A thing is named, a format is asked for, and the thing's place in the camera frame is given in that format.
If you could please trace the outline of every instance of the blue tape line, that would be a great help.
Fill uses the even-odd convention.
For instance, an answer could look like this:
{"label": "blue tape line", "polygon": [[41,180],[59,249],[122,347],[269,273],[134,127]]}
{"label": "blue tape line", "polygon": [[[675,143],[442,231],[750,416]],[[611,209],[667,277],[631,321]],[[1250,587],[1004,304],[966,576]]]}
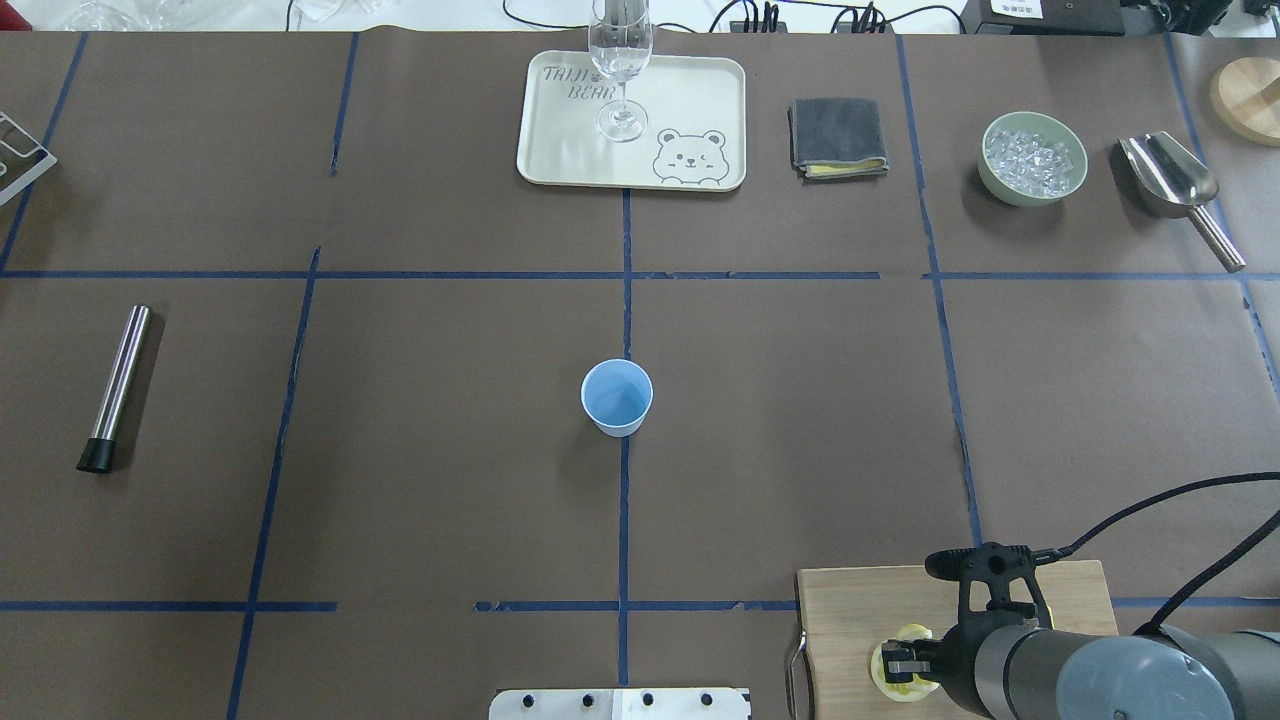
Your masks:
{"label": "blue tape line", "polygon": [[937,281],[1233,281],[1226,273],[929,273]]}
{"label": "blue tape line", "polygon": [[964,428],[964,407],[960,405],[960,382],[956,379],[955,356],[951,352],[951,327],[947,323],[946,300],[942,296],[942,281],[938,279],[938,249],[933,238],[933,222],[929,219],[929,209],[924,202],[924,161],[920,158],[920,138],[915,131],[915,106],[911,101],[911,81],[906,70],[906,47],[902,36],[895,35],[897,42],[897,68],[902,78],[902,101],[906,104],[906,127],[911,136],[911,160],[915,165],[915,187],[920,201],[920,220],[924,224],[924,236],[929,241],[929,277],[933,284],[933,304],[938,313],[938,331],[942,336],[942,360],[947,368],[947,389],[951,392],[951,415],[955,419],[956,433],[960,436],[960,455],[964,464],[964,487],[969,506],[969,534],[974,547],[982,544],[982,518],[978,514],[978,492],[973,483],[973,462],[969,455],[969,434]]}
{"label": "blue tape line", "polygon": [[631,190],[622,191],[622,357],[631,359]]}
{"label": "blue tape line", "polygon": [[0,612],[243,612],[243,602],[127,600],[13,600]]}
{"label": "blue tape line", "polygon": [[[544,600],[477,602],[476,612],[617,612],[612,600]],[[794,600],[628,600],[627,612],[726,612],[732,610],[760,612],[795,612]]]}
{"label": "blue tape line", "polygon": [[1258,350],[1262,351],[1262,363],[1267,368],[1267,377],[1271,379],[1271,391],[1280,401],[1280,374],[1276,373],[1275,355],[1271,354],[1271,343],[1267,342],[1267,333],[1262,329],[1262,319],[1258,316],[1258,304],[1253,301],[1253,291],[1249,283],[1240,282],[1240,292],[1244,293],[1244,302],[1249,306],[1249,324],[1253,325],[1253,337],[1258,341]]}
{"label": "blue tape line", "polygon": [[627,632],[631,610],[631,438],[622,438],[618,492],[618,687],[627,687]]}
{"label": "blue tape line", "polygon": [[356,49],[360,47],[360,33],[351,33],[351,50],[347,51],[347,76],[342,81],[342,100],[338,102],[338,122],[333,127],[333,156],[329,159],[329,176],[338,173],[338,150],[342,147],[342,128],[347,123],[347,100],[351,99],[351,77],[356,70]]}
{"label": "blue tape line", "polygon": [[1169,73],[1174,79],[1174,92],[1178,95],[1178,105],[1183,109],[1183,119],[1187,122],[1187,133],[1192,138],[1192,147],[1196,154],[1204,158],[1204,149],[1199,143],[1199,133],[1196,132],[1196,122],[1192,120],[1192,106],[1187,102],[1187,92],[1183,88],[1183,73],[1178,68],[1178,54],[1174,51],[1174,36],[1165,31],[1165,55],[1169,56]]}
{"label": "blue tape line", "polygon": [[54,140],[54,129],[58,127],[58,120],[63,117],[63,106],[67,105],[67,96],[72,92],[72,81],[76,79],[76,70],[79,68],[79,60],[84,56],[84,46],[88,44],[88,33],[82,32],[79,42],[76,44],[76,54],[72,55],[72,64],[67,68],[67,78],[63,79],[63,90],[58,94],[58,102],[54,104],[54,114],[49,117],[49,127],[45,128],[45,140],[41,141],[46,149],[49,143]]}
{"label": "blue tape line", "polygon": [[[1167,597],[1112,597],[1111,607],[1161,607]],[[1181,607],[1280,607],[1280,597],[1189,597]]]}
{"label": "blue tape line", "polygon": [[920,136],[915,129],[915,104],[911,101],[911,79],[906,72],[906,46],[902,45],[902,36],[895,35],[897,44],[897,72],[902,78],[902,101],[906,104],[906,131],[911,138],[911,163],[915,167],[915,192],[920,202],[920,219],[924,222],[924,236],[929,238],[929,270],[938,272],[938,252],[933,243],[933,220],[929,219],[929,209],[924,204],[924,160],[920,158]]}
{"label": "blue tape line", "polygon": [[876,272],[855,273],[806,273],[806,272],[646,272],[632,273],[637,281],[878,281],[881,274]]}
{"label": "blue tape line", "polygon": [[800,603],[794,600],[634,600],[636,612],[724,612],[731,610],[763,612],[795,612]]}
{"label": "blue tape line", "polygon": [[244,624],[241,625],[241,643],[236,652],[236,674],[232,676],[232,696],[227,701],[227,720],[236,720],[239,712],[239,693],[244,687],[244,666],[248,664],[248,641],[253,635],[252,611],[244,614]]}
{"label": "blue tape line", "polygon": [[[244,612],[247,602],[168,600],[9,600],[0,612]],[[337,612],[337,602],[260,602],[259,612]]]}
{"label": "blue tape line", "polygon": [[316,266],[320,264],[320,249],[311,254],[311,266],[307,269],[307,288],[302,293],[302,311],[298,316],[298,332],[293,340],[293,360],[289,364],[289,380],[284,389],[284,409],[280,411],[280,427],[275,433],[275,452],[271,457],[271,479],[266,486],[266,502],[262,506],[262,525],[257,533],[257,552],[253,555],[253,574],[248,583],[248,607],[244,611],[244,624],[241,628],[239,652],[236,655],[236,674],[232,678],[232,694],[227,703],[227,720],[236,720],[239,708],[241,688],[244,684],[244,667],[248,664],[248,646],[253,634],[253,615],[259,589],[262,584],[262,566],[266,562],[266,546],[271,537],[271,518],[275,514],[275,495],[280,484],[280,466],[284,462],[284,439],[289,432],[293,416],[293,397],[298,388],[298,363],[302,359],[302,345],[307,334],[307,320],[311,315],[311,296],[316,287]]}
{"label": "blue tape line", "polygon": [[[63,90],[58,94],[58,101],[54,104],[54,113],[49,117],[49,126],[45,127],[45,138],[40,142],[46,150],[54,140],[54,128],[58,127],[58,120],[63,117],[63,106],[67,105],[67,96],[70,95],[72,81],[76,79],[76,70],[79,68],[79,60],[84,55],[84,45],[87,42],[88,33],[82,32],[79,42],[76,44],[76,54],[72,55],[72,64],[67,68],[67,77],[63,78]],[[9,255],[13,252],[13,243],[18,240],[18,228],[27,214],[27,204],[31,201],[33,190],[36,190],[35,183],[22,191],[22,200],[18,201],[18,209],[13,214],[13,223],[9,224],[9,234],[5,237],[4,250],[0,250],[0,272],[9,264]]]}
{"label": "blue tape line", "polygon": [[525,272],[525,270],[323,270],[323,281],[618,281],[616,272]]}
{"label": "blue tape line", "polygon": [[259,602],[255,612],[337,612],[337,602]]}
{"label": "blue tape line", "polygon": [[[1196,154],[1204,158],[1204,147],[1199,141],[1199,132],[1196,131],[1196,119],[1192,117],[1190,104],[1187,102],[1187,90],[1183,86],[1183,73],[1178,67],[1178,53],[1174,51],[1174,37],[1165,31],[1165,54],[1169,56],[1169,72],[1174,78],[1174,91],[1178,94],[1178,104],[1183,109],[1183,119],[1187,122],[1187,132],[1190,135],[1192,146],[1196,149]],[[1213,211],[1217,215],[1219,223],[1222,225],[1222,232],[1226,233],[1228,238],[1234,238],[1235,233],[1231,232],[1231,223],[1226,219],[1226,210],[1222,209],[1222,202],[1219,199],[1213,200]],[[1271,380],[1271,391],[1276,395],[1276,400],[1280,400],[1280,378],[1276,375],[1275,359],[1271,355],[1271,346],[1267,343],[1267,336],[1262,331],[1262,320],[1258,318],[1257,305],[1253,302],[1253,293],[1249,291],[1248,275],[1243,273],[1236,273],[1233,279],[1240,283],[1240,292],[1244,295],[1244,301],[1249,304],[1249,319],[1253,323],[1253,336],[1258,341],[1258,351],[1262,352],[1262,361],[1267,366],[1267,375]]]}
{"label": "blue tape line", "polygon": [[41,279],[251,279],[301,281],[307,277],[300,270],[5,270],[4,278]]}
{"label": "blue tape line", "polygon": [[612,600],[532,600],[477,602],[476,612],[617,612]]}

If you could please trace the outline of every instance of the bear cartoon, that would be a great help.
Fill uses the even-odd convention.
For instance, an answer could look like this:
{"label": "bear cartoon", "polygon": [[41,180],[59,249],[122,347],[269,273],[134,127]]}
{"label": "bear cartoon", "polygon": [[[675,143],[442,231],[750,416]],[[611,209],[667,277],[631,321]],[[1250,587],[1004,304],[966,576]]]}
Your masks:
{"label": "bear cartoon", "polygon": [[724,133],[680,135],[675,129],[658,133],[658,156],[653,172],[662,184],[719,184],[728,176],[724,159]]}

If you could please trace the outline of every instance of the wooden coaster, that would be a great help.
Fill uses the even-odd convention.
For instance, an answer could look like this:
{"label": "wooden coaster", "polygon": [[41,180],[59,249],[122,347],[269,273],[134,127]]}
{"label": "wooden coaster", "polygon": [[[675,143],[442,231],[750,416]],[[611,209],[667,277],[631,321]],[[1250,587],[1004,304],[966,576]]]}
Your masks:
{"label": "wooden coaster", "polygon": [[1210,102],[1226,127],[1280,147],[1280,60],[1240,58],[1213,76]]}
{"label": "wooden coaster", "polygon": [[[872,650],[899,628],[919,623],[936,638],[956,623],[959,585],[919,565],[800,570],[800,623],[808,634],[817,720],[886,717],[972,720],[942,688],[919,702],[893,702],[872,682]],[[1036,571],[1060,630],[1116,634],[1111,594],[1097,560],[1062,561]],[[1021,589],[1019,600],[1030,600]]]}

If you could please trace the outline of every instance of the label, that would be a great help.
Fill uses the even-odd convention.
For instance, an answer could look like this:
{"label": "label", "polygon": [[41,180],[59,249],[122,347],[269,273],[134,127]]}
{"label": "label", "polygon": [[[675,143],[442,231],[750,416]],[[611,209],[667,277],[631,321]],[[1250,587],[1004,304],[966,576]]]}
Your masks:
{"label": "label", "polygon": [[1010,15],[1014,18],[1044,19],[1041,10],[1041,0],[991,0],[991,12],[997,15]]}

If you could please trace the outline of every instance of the wine glass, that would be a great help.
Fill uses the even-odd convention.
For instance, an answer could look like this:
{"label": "wine glass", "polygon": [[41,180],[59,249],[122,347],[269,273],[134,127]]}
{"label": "wine glass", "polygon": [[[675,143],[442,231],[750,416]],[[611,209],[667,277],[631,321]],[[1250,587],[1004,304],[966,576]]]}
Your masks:
{"label": "wine glass", "polygon": [[644,135],[649,123],[645,109],[627,100],[627,81],[639,76],[653,55],[649,0],[591,0],[586,32],[595,68],[622,91],[618,100],[600,108],[595,127],[613,142],[630,142]]}

